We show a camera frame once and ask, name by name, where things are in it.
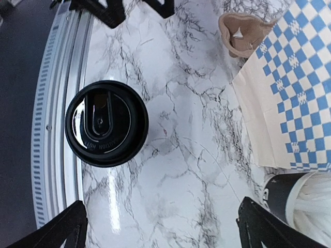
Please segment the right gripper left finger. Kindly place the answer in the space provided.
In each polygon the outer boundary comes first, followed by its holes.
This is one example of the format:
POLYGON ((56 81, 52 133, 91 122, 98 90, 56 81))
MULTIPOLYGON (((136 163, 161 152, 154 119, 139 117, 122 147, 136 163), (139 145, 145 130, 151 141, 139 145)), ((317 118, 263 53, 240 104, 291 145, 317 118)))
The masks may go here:
POLYGON ((9 247, 85 247, 87 213, 77 200, 40 229, 9 247))

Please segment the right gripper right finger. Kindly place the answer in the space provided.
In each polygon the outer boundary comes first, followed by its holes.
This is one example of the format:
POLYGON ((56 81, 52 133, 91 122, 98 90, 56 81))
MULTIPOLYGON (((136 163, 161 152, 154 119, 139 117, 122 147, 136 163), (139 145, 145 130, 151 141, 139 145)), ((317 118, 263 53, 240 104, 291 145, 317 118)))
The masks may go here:
POLYGON ((247 196, 239 206, 236 222, 242 247, 325 247, 247 196))

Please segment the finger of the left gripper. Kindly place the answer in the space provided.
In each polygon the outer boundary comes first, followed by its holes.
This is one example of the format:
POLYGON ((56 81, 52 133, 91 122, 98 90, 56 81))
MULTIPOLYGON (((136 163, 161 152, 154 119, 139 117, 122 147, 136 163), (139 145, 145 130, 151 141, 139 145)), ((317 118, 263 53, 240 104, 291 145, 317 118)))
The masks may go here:
POLYGON ((175 14, 174 0, 165 0, 163 4, 158 0, 146 0, 146 3, 163 18, 175 14))
POLYGON ((85 9, 109 28, 116 28, 126 19, 123 1, 113 0, 106 2, 107 6, 105 7, 99 1, 72 0, 69 10, 85 9))

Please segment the black plastic cup lid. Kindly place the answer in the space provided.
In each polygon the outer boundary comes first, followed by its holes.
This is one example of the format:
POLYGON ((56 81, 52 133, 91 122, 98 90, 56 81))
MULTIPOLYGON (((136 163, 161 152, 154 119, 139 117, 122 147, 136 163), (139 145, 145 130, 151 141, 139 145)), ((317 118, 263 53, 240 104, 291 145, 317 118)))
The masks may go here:
POLYGON ((142 98, 133 88, 103 80, 75 95, 67 108, 64 128, 78 158, 108 168, 138 154, 147 139, 149 118, 142 98))

